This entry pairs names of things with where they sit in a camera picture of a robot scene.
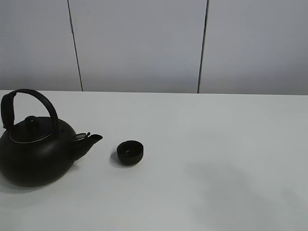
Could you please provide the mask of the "small black teacup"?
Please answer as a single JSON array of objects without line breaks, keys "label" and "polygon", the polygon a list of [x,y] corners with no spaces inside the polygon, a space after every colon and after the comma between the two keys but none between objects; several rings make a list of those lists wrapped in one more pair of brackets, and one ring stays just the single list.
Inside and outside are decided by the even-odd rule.
[{"label": "small black teacup", "polygon": [[139,141],[125,141],[118,145],[116,152],[121,164],[132,166],[142,160],[144,146]]}]

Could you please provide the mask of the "black round teapot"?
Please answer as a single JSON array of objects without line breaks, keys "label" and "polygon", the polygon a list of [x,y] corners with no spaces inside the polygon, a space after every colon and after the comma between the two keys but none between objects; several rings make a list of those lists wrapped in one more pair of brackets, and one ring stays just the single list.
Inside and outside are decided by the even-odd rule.
[{"label": "black round teapot", "polygon": [[[49,116],[28,116],[14,122],[14,98],[24,93],[39,100]],[[14,90],[2,97],[1,119],[5,132],[0,138],[0,174],[22,187],[38,187],[61,178],[94,144],[99,134],[80,133],[59,119],[53,104],[36,90]]]}]

